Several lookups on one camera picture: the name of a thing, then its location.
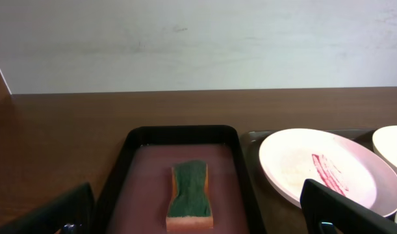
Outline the pink plate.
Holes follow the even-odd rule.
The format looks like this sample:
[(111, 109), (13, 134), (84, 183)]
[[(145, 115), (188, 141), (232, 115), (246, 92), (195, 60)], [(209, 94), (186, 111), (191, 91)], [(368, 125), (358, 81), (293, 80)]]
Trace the pink plate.
[(313, 179), (381, 216), (397, 211), (395, 171), (346, 137), (315, 129), (278, 131), (262, 141), (259, 162), (271, 186), (297, 207), (305, 180)]

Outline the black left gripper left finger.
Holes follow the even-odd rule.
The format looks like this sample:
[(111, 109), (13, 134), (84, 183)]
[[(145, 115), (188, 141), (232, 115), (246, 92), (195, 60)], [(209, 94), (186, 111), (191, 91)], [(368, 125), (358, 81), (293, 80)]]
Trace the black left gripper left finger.
[(94, 195), (89, 183), (0, 227), (0, 234), (89, 233)]

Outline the cream plate with red sauce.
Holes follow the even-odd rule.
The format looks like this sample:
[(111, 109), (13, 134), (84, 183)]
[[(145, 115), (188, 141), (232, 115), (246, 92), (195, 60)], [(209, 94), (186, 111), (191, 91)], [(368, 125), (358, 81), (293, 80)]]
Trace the cream plate with red sauce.
[(374, 153), (380, 156), (397, 175), (397, 125), (377, 129), (372, 135)]

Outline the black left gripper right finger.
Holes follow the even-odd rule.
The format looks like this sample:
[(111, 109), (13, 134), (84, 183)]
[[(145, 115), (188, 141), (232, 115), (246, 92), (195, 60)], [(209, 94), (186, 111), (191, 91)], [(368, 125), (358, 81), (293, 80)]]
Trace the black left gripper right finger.
[(309, 233), (397, 233), (393, 221), (313, 179), (304, 181), (300, 204)]

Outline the green orange sponge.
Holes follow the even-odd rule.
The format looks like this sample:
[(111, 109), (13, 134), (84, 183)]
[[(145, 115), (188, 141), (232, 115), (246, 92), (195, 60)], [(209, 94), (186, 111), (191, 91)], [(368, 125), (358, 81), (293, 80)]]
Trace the green orange sponge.
[(209, 169), (192, 160), (171, 169), (172, 195), (166, 213), (167, 231), (212, 229), (214, 216), (209, 199)]

